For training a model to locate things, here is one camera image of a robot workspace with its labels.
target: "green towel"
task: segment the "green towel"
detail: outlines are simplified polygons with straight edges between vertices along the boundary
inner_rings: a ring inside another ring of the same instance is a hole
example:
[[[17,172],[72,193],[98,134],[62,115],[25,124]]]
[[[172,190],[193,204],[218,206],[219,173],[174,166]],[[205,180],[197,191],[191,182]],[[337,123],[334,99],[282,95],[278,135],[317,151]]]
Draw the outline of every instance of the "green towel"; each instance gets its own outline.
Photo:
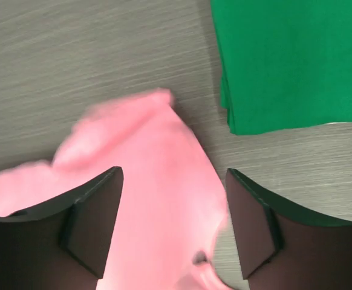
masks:
[[[230,131],[352,122],[352,0],[211,0]]]

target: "towel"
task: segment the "towel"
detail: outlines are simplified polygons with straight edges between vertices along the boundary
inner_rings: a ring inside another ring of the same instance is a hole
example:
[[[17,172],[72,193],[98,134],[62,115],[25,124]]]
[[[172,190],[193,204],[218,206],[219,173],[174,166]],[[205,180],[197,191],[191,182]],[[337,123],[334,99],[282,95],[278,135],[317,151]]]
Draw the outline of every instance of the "towel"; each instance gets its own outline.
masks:
[[[211,0],[230,131],[352,122],[352,0]]]
[[[124,185],[104,278],[97,290],[228,289],[208,259],[227,219],[223,185],[167,89],[91,108],[53,161],[0,172],[0,216],[75,188],[112,166]]]

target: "wrinkled pink cloth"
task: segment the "wrinkled pink cloth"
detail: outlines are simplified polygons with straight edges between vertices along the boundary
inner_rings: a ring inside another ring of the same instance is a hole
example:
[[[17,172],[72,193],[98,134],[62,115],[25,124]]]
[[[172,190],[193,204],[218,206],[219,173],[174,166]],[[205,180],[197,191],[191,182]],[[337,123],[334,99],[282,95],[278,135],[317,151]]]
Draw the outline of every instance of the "wrinkled pink cloth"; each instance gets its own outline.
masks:
[[[228,289],[197,251],[212,256],[226,195],[166,89],[90,109],[53,162],[0,172],[0,216],[77,187],[112,166],[124,185],[105,275],[97,290]]]

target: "green cloth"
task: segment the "green cloth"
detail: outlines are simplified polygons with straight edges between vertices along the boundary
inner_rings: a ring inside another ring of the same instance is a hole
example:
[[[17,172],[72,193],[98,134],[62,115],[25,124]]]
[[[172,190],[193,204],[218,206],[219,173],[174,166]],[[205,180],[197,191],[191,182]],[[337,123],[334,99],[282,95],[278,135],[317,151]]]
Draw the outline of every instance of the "green cloth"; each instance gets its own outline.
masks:
[[[352,0],[211,0],[230,131],[352,122]]]

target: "pink fabric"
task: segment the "pink fabric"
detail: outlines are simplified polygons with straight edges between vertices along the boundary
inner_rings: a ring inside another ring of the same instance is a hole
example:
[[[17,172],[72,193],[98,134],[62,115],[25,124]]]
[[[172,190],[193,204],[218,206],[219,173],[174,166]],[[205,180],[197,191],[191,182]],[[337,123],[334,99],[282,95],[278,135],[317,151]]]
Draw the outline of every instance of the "pink fabric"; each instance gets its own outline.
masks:
[[[104,279],[97,290],[228,289],[199,250],[213,253],[226,196],[166,89],[90,109],[53,162],[0,172],[0,216],[77,187],[112,166],[125,181]]]

